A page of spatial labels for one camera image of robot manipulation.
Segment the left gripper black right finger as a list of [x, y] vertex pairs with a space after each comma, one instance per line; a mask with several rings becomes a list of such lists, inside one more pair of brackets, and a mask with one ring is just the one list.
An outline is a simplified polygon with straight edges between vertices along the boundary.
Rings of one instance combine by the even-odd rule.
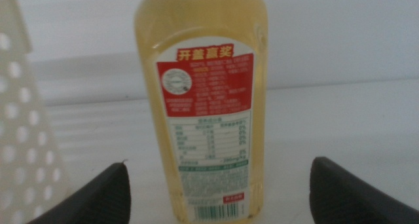
[[315, 223], [418, 224], [418, 210], [369, 185], [327, 157], [312, 161], [309, 203]]

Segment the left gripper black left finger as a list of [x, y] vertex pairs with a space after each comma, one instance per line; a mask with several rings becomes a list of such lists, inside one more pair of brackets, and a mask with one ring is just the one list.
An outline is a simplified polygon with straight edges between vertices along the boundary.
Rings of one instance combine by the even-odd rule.
[[130, 221], [131, 193], [123, 162], [106, 168], [77, 192], [30, 224], [125, 224]]

